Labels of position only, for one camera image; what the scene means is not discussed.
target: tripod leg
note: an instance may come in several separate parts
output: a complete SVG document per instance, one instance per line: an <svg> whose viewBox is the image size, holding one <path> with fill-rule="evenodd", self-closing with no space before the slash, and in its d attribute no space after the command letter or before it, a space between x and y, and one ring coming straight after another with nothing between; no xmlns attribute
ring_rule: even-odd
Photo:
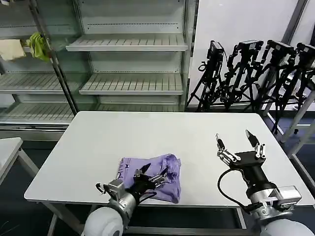
<svg viewBox="0 0 315 236"><path fill-rule="evenodd" d="M274 83L279 83L279 70L277 70L275 68L273 69L272 78L271 78L270 83L268 85L271 85L271 84L274 84ZM272 96L275 96L276 93L279 93L277 88L274 89L274 91L272 93ZM267 105L265 107L265 110L262 113L262 115L264 117L268 114L268 112L269 112L269 110L270 110L270 108L272 106L272 103L273 102L271 100L268 101L268 103L267 103Z"/></svg>
<svg viewBox="0 0 315 236"><path fill-rule="evenodd" d="M204 107L206 90L207 90L207 86L204 86L196 112L200 112L201 111L201 105L203 105L203 107Z"/></svg>
<svg viewBox="0 0 315 236"><path fill-rule="evenodd" d="M202 84L202 78L199 80L197 86L195 87L195 89L193 90L193 92L190 94L190 98L187 102L187 106L189 105L189 103L192 101L192 99L196 96L196 93L200 87L200 85Z"/></svg>
<svg viewBox="0 0 315 236"><path fill-rule="evenodd" d="M250 85L250 97L251 97L250 105L252 106L252 112L254 113L255 112L255 106L254 106L254 97L253 97L253 94L252 94L252 85Z"/></svg>

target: table leg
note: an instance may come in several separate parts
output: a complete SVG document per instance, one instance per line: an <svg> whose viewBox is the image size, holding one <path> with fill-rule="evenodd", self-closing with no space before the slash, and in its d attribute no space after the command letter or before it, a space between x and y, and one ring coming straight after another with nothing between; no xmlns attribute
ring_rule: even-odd
<svg viewBox="0 0 315 236"><path fill-rule="evenodd" d="M242 229L247 229L242 210L240 208L236 208L236 211L237 211L237 215L238 215L238 218L240 220Z"/></svg>
<svg viewBox="0 0 315 236"><path fill-rule="evenodd" d="M35 177L39 168L32 162L29 156L20 149L18 152L18 158L23 168L32 176ZM83 226L80 221L75 217L70 210L68 210L62 204L43 203L48 209L50 209L57 217L63 220L68 226L70 226L78 234L82 233Z"/></svg>
<svg viewBox="0 0 315 236"><path fill-rule="evenodd" d="M68 226L70 226L75 232L81 234L83 231L83 225L80 221L73 215L73 213L68 210L62 204L51 204L43 203L48 209L50 209L55 215L57 215L61 220L63 220Z"/></svg>
<svg viewBox="0 0 315 236"><path fill-rule="evenodd" d="M53 236L55 231L55 226L58 220L58 216L56 214L53 215L53 218L51 219L49 230L47 236Z"/></svg>

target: purple cloth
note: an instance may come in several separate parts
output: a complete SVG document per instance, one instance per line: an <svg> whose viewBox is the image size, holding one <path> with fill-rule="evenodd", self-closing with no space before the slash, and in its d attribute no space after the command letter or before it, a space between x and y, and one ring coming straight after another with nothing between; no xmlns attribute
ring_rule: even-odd
<svg viewBox="0 0 315 236"><path fill-rule="evenodd" d="M119 165L118 179L124 181L125 188L131 187L135 171L149 163L151 163L151 166L145 173L149 176L160 174L168 166L165 183L162 187L154 190L157 194L152 198L178 203L181 195L181 186L179 183L181 161L173 154L166 154L151 159L123 158Z"/></svg>

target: gray floor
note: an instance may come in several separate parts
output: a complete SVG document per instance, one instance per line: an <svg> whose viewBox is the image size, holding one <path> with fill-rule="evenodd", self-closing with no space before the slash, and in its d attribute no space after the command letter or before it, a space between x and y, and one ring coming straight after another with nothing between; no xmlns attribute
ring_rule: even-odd
<svg viewBox="0 0 315 236"><path fill-rule="evenodd" d="M291 118L282 119L280 126L285 129L290 121ZM272 125L268 119L265 122L269 126ZM290 147L302 134L303 132L300 132L297 136L291 137L289 142L284 145L284 149ZM47 142L24 142L23 149L40 167L54 145L55 143ZM308 146L303 147L298 156L310 174L315 177L313 153L314 149ZM52 213L42 204L27 202L23 197L31 180L20 164L16 162L0 186L0 236L47 235ZM67 205L67 207L77 215L82 223L85 222L90 210L89 205ZM147 207L140 207L134 213L130 225L214 229L239 228L240 224L235 216L236 212L231 209L156 207L154 211L150 211ZM315 232L315 210L313 207L298 207L290 218L307 225ZM245 220L249 228L253 226L254 222L250 217L245 216ZM74 236L77 234L63 221L58 220L54 235Z"/></svg>

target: shelf rack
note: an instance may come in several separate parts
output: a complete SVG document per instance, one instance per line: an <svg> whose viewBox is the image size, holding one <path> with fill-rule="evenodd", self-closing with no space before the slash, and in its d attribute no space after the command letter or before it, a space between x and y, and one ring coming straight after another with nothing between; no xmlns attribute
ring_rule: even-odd
<svg viewBox="0 0 315 236"><path fill-rule="evenodd" d="M66 46L70 52L104 51L186 51L182 34L86 34Z"/></svg>
<svg viewBox="0 0 315 236"><path fill-rule="evenodd" d="M178 105L101 104L98 111L113 112L179 112Z"/></svg>
<svg viewBox="0 0 315 236"><path fill-rule="evenodd" d="M77 91L80 82L69 81L71 91ZM0 75L0 93L7 94L63 94L55 73L12 73Z"/></svg>
<svg viewBox="0 0 315 236"><path fill-rule="evenodd" d="M70 124L72 119L67 103L15 103L0 113L4 124Z"/></svg>
<svg viewBox="0 0 315 236"><path fill-rule="evenodd" d="M79 90L90 95L182 95L180 74L95 73Z"/></svg>

